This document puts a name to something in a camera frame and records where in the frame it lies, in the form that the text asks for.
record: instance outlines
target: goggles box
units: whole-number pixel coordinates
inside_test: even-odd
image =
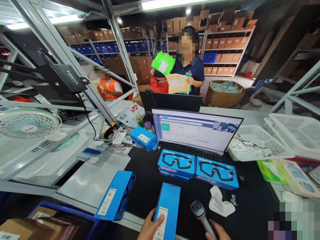
[[[146,149],[148,152],[150,152],[154,145],[158,144],[158,140],[156,135],[153,133],[145,130],[144,128],[138,126],[135,129],[133,129],[129,135],[132,137],[133,141],[136,142],[139,146]]]
[[[192,178],[195,170],[195,156],[163,149],[158,161],[161,170],[186,178]]]
[[[154,222],[161,214],[165,216],[165,219],[153,235],[153,239],[176,239],[180,190],[178,186],[169,183],[162,184]]]
[[[189,182],[189,180],[190,180],[190,178],[186,178],[186,177],[182,177],[182,176],[180,176],[180,175],[172,174],[171,172],[162,170],[162,169],[160,169],[160,168],[159,168],[159,172],[160,172],[162,175],[174,177],[175,179],[178,179],[178,180],[181,180],[181,181],[184,181],[184,182]]]
[[[120,220],[124,214],[135,180],[136,174],[134,172],[118,171],[94,218],[108,221]]]
[[[239,188],[234,166],[197,157],[194,178],[227,190]]]

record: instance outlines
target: barcode scanner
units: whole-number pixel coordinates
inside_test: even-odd
[[[214,239],[217,239],[216,235],[213,232],[207,218],[206,218],[206,209],[202,205],[202,203],[198,200],[195,200],[193,203],[190,204],[191,212],[196,216],[198,220],[202,222],[204,229],[213,236]]]

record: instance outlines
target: laptop screen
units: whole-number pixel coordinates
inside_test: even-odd
[[[157,138],[223,153],[243,118],[152,109]]]

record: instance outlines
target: orange safety vest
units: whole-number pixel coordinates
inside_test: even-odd
[[[107,87],[106,81],[103,80],[103,79],[100,79],[99,85],[101,87],[103,87],[104,89],[106,89],[106,90],[109,90],[109,91],[112,91],[112,92],[116,92],[116,89],[114,88],[114,84],[116,82],[118,82],[118,81],[116,81],[113,78],[111,78],[111,82],[109,83],[109,86]],[[108,98],[108,99],[117,99],[118,98],[117,96],[113,96],[111,94],[104,94],[104,96],[105,96],[105,98]]]

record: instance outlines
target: fluorescent light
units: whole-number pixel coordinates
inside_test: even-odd
[[[173,7],[178,5],[205,2],[208,0],[152,0],[148,2],[142,2],[142,8],[144,10],[151,10],[156,8]]]
[[[73,15],[56,17],[56,18],[49,18],[49,20],[52,24],[57,24],[57,23],[80,21],[82,20],[82,18],[79,18],[76,14],[73,14]],[[11,30],[17,30],[22,28],[28,28],[29,25],[24,22],[24,23],[17,23],[17,24],[9,24],[9,25],[6,25],[6,27]]]

